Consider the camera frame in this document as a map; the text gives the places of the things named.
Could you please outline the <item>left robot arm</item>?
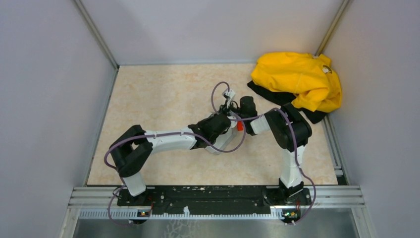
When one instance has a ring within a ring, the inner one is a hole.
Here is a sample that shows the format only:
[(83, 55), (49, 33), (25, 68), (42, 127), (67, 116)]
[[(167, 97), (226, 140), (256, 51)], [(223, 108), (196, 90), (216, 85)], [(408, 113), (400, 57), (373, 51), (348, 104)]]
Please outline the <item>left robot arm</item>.
[(144, 130), (130, 127), (109, 148), (116, 171), (129, 191), (129, 199), (143, 205), (149, 193), (140, 170), (149, 156), (172, 150), (206, 149), (221, 153), (236, 135), (237, 123), (225, 114), (211, 114), (206, 119), (173, 131)]

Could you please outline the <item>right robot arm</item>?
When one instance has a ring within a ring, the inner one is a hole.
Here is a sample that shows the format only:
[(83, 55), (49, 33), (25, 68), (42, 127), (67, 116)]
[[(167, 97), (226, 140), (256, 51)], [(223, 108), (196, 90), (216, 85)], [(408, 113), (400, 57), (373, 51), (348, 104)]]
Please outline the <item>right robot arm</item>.
[(270, 131), (283, 151), (284, 165), (279, 178), (279, 199), (292, 204), (303, 191), (301, 163), (303, 152), (312, 135), (309, 123), (290, 103), (258, 115), (254, 99), (244, 96), (240, 104), (229, 97), (218, 108), (219, 112), (237, 115), (238, 123), (245, 124), (245, 131), (251, 136)]

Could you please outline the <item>white cardboard box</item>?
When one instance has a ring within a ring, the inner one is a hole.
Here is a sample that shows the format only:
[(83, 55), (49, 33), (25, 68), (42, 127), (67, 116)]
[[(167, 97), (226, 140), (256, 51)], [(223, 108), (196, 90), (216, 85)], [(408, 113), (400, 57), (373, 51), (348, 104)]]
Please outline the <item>white cardboard box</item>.
[[(226, 150), (226, 147), (230, 144), (230, 142), (236, 137), (238, 130), (237, 127), (233, 127), (228, 129), (228, 131), (225, 134), (220, 135), (215, 143), (213, 144), (214, 147), (216, 147), (219, 150)], [(211, 146), (207, 146), (205, 148), (208, 152), (215, 154), (215, 155), (219, 155), (221, 154), (220, 151), (215, 150), (214, 148), (212, 148)]]

